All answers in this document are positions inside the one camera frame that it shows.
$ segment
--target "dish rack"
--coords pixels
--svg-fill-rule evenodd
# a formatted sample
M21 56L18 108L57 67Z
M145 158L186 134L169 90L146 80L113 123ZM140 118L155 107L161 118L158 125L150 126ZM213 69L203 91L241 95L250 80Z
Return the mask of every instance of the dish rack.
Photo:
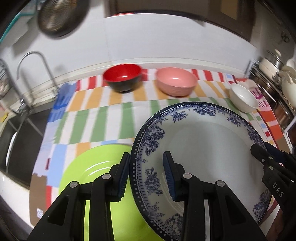
M10 74L6 67L6 64L0 60L0 100L4 98L4 96L8 93L8 91L12 88L12 81L10 78Z

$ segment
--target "colorful striped tablecloth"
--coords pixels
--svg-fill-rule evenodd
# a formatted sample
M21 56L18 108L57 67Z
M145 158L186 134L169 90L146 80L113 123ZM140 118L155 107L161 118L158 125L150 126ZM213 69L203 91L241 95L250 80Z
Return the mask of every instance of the colorful striped tablecloth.
M283 134L265 98L253 113L240 112L230 101L230 84L234 76L206 70L187 69L197 76L194 91L184 98L174 98L155 86L157 69L144 69L138 87L129 93L113 91L102 76L78 80L63 117L47 131L30 187L30 219L36 225L43 213L58 196L62 175L68 165L90 148L110 144L132 144L142 125L162 108L185 101L203 101L224 106L246 119L264 141L276 146Z

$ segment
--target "blue and white floral plate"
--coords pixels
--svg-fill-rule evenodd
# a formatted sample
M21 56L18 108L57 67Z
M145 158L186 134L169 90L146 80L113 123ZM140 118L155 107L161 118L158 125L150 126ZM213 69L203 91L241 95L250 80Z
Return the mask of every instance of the blue and white floral plate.
M133 196L146 222L163 239L180 240L183 203L169 195L162 161L165 151L200 180L225 181L259 222L271 193L261 181L262 164L251 155L254 143L265 148L246 120L218 105L184 102L156 113L139 131L130 161ZM207 214L207 240L209 226Z

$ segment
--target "green plate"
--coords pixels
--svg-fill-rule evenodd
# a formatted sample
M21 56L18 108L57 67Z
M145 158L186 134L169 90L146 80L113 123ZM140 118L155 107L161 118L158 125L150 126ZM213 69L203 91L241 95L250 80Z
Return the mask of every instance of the green plate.
M93 182L97 177L108 173L111 166L118 164L124 152L130 151L131 146L109 144L82 153L72 161L63 174L59 193L71 181L78 181L80 184ZM89 240L89 203L90 201L86 202L84 241ZM121 202L111 202L110 206L115 241L163 240L147 225L140 214L133 199L129 180Z

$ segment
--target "pink bowl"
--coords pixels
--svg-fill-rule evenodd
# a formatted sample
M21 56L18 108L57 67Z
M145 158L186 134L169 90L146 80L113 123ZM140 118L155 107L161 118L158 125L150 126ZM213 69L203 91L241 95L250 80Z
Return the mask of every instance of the pink bowl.
M189 95L197 85L197 78L180 68L162 68L156 72L157 87L164 93L181 97Z

